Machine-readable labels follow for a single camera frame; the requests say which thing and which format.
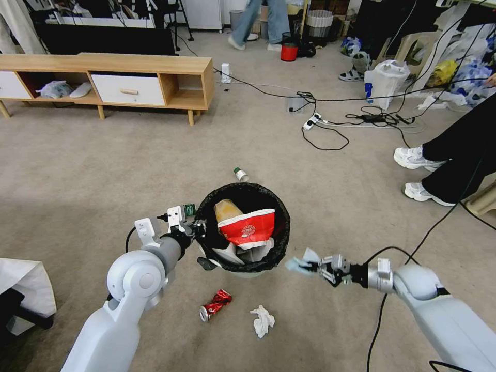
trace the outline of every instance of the floor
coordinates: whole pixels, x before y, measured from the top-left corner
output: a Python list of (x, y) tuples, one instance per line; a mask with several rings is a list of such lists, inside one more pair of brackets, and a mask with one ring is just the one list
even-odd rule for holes
[[(232, 74), (242, 80), (307, 90), (318, 98), (363, 96), (361, 83), (337, 79), (349, 67), (338, 43), (314, 58), (285, 63), (263, 41), (239, 52), (227, 45), (227, 34), (194, 36), (193, 50), (213, 56), (217, 67), (231, 63)], [(189, 52), (183, 48), (181, 54)], [(419, 102), (408, 99), (403, 116), (418, 113)], [(323, 102), (318, 112), (342, 121), (362, 105)], [(198, 205), (213, 189), (236, 181), (236, 166), (275, 192), (289, 210), (286, 258), (278, 268), (246, 280), (221, 269), (204, 271), (193, 244), (166, 297), (142, 317), (131, 370), (364, 370), (381, 294), (358, 285), (334, 289), (288, 272), (283, 263), (308, 246), (321, 255), (341, 252), (354, 262), (388, 245), (412, 251), (447, 212), (402, 194), (405, 182), (419, 181), (427, 171), (393, 161), (394, 148), (402, 146), (398, 131), (341, 128), (349, 146), (319, 151), (300, 132), (310, 111), (288, 114), (284, 99), (246, 85), (217, 84), (211, 109), (192, 128), (185, 113), (175, 111), (106, 108), (107, 119), (100, 121), (94, 107), (11, 103), (8, 108), (13, 117), (0, 125), (0, 256), (42, 261), (58, 312), (51, 329), (31, 329), (2, 351), (1, 371), (59, 371), (84, 321), (107, 296), (107, 270), (123, 253), (133, 221), (177, 204)], [(406, 139), (419, 145), (461, 115), (429, 111), (418, 120), (426, 129)], [(318, 128), (308, 137), (321, 147), (343, 143)], [(494, 213), (484, 218), (496, 223)], [(136, 236), (131, 248), (139, 248)], [(393, 267), (405, 259), (396, 252), (383, 256)], [(496, 329), (494, 231), (456, 208), (417, 259)], [(221, 288), (233, 302), (201, 323), (198, 307)], [(275, 327), (262, 340), (249, 313), (260, 304), (275, 316)], [(371, 370), (425, 371), (436, 357), (405, 305), (390, 297)]]

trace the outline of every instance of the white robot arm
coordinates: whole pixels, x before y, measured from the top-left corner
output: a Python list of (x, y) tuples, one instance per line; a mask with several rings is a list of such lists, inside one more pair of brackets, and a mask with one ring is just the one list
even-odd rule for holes
[(62, 372), (129, 370), (140, 341), (141, 315), (160, 301), (177, 261), (194, 237), (205, 233), (203, 221), (186, 224), (183, 207), (169, 208), (167, 215), (169, 230), (162, 237), (156, 219), (134, 223), (141, 250), (123, 254), (110, 267), (110, 296), (84, 323)]
[(412, 263), (393, 272), (384, 258), (377, 265), (354, 265), (342, 255), (320, 259), (310, 249), (302, 260), (294, 258), (286, 267), (317, 273), (334, 287), (355, 282), (395, 293), (445, 363), (473, 372), (496, 372), (496, 334), (467, 304), (454, 298), (432, 270)]

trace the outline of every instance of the red bucket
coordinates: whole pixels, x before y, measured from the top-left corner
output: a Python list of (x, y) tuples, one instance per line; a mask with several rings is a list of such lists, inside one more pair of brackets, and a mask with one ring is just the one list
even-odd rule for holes
[(298, 47), (296, 45), (283, 45), (281, 48), (281, 60), (285, 62), (293, 62), (296, 60)]

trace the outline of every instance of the printed logo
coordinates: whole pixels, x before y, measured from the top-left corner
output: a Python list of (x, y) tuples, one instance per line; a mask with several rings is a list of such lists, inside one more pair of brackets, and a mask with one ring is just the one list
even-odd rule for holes
[(255, 226), (253, 225), (246, 225), (242, 230), (241, 230), (241, 237), (246, 238), (250, 236), (251, 234), (255, 233)]

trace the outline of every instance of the black garbage bag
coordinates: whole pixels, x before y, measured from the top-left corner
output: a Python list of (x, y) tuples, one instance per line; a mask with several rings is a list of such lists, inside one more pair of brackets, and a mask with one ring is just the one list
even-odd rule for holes
[[(229, 241), (224, 238), (217, 228), (214, 206), (222, 199), (230, 199), (243, 212), (250, 213), (260, 209), (272, 208), (275, 210), (274, 231), (271, 237), (274, 239), (274, 248), (261, 261), (234, 265), (233, 263), (219, 257), (212, 248), (226, 248)], [(207, 233), (204, 238), (196, 238), (203, 248), (207, 259), (213, 259), (220, 263), (223, 269), (232, 272), (260, 272), (270, 270), (277, 266), (286, 254), (286, 246), (289, 242), (290, 217), (283, 202), (269, 189), (256, 183), (231, 183), (212, 191), (198, 207), (196, 219), (206, 220)], [(198, 263), (205, 270), (211, 270), (215, 266), (208, 260), (200, 257)]]

